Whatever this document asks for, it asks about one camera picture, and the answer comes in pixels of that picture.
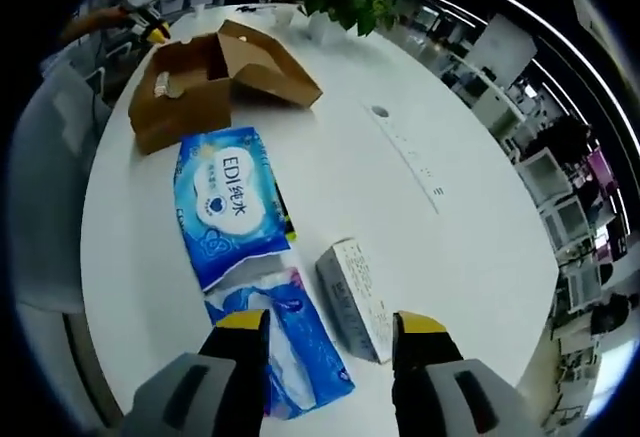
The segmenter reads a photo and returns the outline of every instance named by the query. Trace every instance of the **wet wipes package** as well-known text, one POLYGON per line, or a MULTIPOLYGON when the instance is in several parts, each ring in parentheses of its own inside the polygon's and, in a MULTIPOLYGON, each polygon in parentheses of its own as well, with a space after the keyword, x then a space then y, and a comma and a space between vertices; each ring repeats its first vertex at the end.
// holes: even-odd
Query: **wet wipes package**
POLYGON ((267 414, 291 419, 354 389, 297 269, 215 290, 207 297, 206 306, 213 324, 235 311, 270 311, 267 414))
POLYGON ((267 153, 252 127, 185 138, 174 194, 182 235, 204 291, 247 258, 289 249, 267 153))

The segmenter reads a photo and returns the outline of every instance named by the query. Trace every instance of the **cardboard box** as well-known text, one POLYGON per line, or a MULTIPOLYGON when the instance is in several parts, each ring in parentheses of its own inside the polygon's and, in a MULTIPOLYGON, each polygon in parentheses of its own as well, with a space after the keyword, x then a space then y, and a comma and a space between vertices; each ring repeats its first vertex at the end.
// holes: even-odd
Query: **cardboard box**
POLYGON ((220 30, 160 47, 136 88, 129 117, 140 150, 149 154, 184 135, 231 125, 230 91, 239 83, 309 107, 322 91, 275 39, 226 20, 220 30), (156 97, 160 73, 180 94, 156 97))
POLYGON ((316 269, 349 351, 379 363, 391 359, 393 316, 376 296, 367 258, 355 239, 331 246, 316 269))

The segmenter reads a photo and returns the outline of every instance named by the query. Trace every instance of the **potted plant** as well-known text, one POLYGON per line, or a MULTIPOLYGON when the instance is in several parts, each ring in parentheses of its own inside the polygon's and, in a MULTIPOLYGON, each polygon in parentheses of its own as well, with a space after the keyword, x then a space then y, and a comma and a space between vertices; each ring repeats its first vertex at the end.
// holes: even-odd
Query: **potted plant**
POLYGON ((396 15, 389 0, 299 0, 310 18, 311 38, 319 43, 336 40, 357 27, 359 36, 369 35, 377 25, 391 29, 396 15))

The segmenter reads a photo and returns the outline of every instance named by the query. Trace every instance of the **green leaves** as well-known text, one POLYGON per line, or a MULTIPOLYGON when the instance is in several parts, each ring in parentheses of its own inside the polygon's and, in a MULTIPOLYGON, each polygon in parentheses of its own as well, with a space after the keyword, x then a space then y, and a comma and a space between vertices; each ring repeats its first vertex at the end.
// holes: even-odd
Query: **green leaves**
POLYGON ((326 12, 329 19, 349 30, 358 25, 358 35, 369 35, 377 25, 393 27, 396 16, 388 0, 301 0, 308 16, 326 12))

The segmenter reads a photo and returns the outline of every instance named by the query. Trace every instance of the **office desk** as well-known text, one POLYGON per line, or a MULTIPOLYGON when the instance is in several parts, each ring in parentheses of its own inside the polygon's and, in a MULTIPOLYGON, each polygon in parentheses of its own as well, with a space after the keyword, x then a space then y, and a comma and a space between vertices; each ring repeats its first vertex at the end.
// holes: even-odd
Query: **office desk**
MULTIPOLYGON (((371 256, 386 306, 437 318, 462 353, 511 384, 536 347, 555 288, 553 250, 535 206, 500 147, 433 74, 372 34, 320 48, 306 17, 272 28, 270 10, 187 15, 174 39, 231 18, 271 33, 324 95, 310 110, 236 105, 233 125, 255 126, 298 233, 297 262, 330 336, 316 259, 354 236, 371 256), (378 117, 371 107, 389 112, 378 117), (412 141, 410 152, 398 150, 412 141), (410 161, 420 154, 422 168, 410 161)), ((210 331, 175 216, 174 145, 142 157, 127 109, 149 60, 116 104, 98 148, 82 222, 86 314, 104 375, 124 412, 134 392, 210 331)), ((339 346, 356 390, 299 419, 267 419, 263 435, 394 435, 392 371, 339 346)))

